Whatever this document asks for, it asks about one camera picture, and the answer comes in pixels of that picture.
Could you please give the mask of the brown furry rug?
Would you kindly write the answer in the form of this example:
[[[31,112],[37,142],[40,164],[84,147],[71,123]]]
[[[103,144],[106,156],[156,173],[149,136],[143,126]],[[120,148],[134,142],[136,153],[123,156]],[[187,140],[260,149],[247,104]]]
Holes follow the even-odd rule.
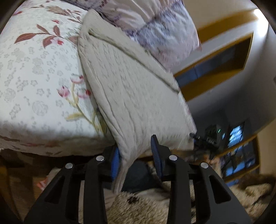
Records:
[[[255,222],[269,205],[275,176],[248,174],[229,188]],[[137,194],[123,192],[107,209],[107,220],[108,223],[166,223],[168,208],[169,198],[159,189]]]

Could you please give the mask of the pink lavender tree-print pillow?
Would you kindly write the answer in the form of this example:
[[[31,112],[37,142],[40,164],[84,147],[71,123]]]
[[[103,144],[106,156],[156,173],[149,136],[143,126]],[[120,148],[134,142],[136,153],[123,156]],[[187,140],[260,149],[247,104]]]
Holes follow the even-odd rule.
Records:
[[[93,9],[139,43],[166,69],[184,61],[201,45],[183,1],[69,1]]]

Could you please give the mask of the floral white bedspread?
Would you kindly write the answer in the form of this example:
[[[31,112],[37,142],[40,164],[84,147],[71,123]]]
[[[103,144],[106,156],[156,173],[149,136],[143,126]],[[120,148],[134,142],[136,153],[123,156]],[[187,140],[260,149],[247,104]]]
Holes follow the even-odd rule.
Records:
[[[80,63],[87,11],[25,1],[1,32],[1,148],[44,156],[93,155],[113,145]]]

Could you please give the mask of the black electronic device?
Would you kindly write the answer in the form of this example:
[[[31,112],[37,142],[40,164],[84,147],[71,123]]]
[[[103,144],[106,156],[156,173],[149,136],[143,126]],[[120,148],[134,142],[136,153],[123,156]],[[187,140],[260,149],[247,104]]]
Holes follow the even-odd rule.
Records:
[[[201,151],[219,151],[223,149],[223,134],[225,134],[220,125],[210,125],[204,131],[204,136],[198,133],[190,133],[189,136],[194,141],[196,150]]]

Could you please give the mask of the wooden shelf unit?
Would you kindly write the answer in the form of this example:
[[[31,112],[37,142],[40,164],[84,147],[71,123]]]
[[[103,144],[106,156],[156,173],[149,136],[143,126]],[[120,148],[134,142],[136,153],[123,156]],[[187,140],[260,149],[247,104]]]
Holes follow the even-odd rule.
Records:
[[[202,43],[205,43],[229,30],[257,20],[254,10],[238,12],[200,28],[198,35]],[[184,98],[187,101],[192,100],[243,71],[253,37],[254,33],[251,32],[176,72],[174,77],[179,82]]]

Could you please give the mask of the beige knitted garment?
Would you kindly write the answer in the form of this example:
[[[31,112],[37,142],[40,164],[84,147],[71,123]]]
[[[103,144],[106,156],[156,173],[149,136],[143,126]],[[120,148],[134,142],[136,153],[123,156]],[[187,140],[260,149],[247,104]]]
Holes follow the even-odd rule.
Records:
[[[152,135],[170,149],[194,148],[190,134],[196,125],[173,74],[93,9],[84,17],[78,52],[121,155],[115,193],[133,162],[150,150]]]

